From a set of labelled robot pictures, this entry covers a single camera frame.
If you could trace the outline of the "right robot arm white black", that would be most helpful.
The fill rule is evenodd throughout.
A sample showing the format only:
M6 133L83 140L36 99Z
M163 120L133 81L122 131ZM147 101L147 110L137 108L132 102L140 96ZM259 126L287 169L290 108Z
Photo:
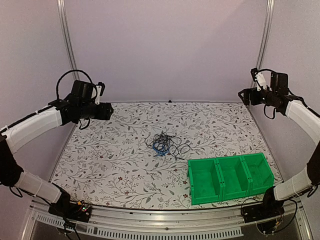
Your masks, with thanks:
M320 185L320 115L301 96L290 91L286 73L270 70L270 83L267 84L263 72L263 69L251 69L256 87L238 92L243 104L273 107L274 113L281 113L295 122L315 144L315 150L302 171L265 191L258 213L262 218L269 218L285 201L303 194L310 197Z

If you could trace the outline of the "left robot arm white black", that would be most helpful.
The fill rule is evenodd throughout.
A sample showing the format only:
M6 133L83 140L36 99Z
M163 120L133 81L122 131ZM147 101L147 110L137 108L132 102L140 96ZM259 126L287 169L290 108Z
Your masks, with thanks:
M81 124L83 120L87 123L91 120L110 120L114 111L111 103L100 101L105 84L95 84L85 71L78 72L87 81L75 80L71 92L65 98L60 98L57 86L55 100L0 130L0 184L45 200L63 217L70 217L75 211L70 194L25 171L17 164L14 155L26 144L50 130L70 123Z

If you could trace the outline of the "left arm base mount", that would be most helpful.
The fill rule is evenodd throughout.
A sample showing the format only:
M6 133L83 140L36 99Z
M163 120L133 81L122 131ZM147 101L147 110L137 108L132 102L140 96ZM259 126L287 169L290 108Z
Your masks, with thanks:
M69 200L60 200L57 203L51 203L48 212L52 215L88 223L92 214L92 204L84 202L70 202Z

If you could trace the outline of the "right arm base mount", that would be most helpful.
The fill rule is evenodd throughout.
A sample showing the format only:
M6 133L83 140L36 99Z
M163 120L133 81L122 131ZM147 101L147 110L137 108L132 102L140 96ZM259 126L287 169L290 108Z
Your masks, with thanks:
M298 202L293 199L289 199L289 201L294 203L294 214L289 222L282 228L280 228L280 226L284 221L285 213L283 204L281 204L281 206L276 206L275 208L267 208L263 203L259 203L256 199L247 198L240 205L240 214L245 223L256 222L257 230L267 237L284 231L296 218Z

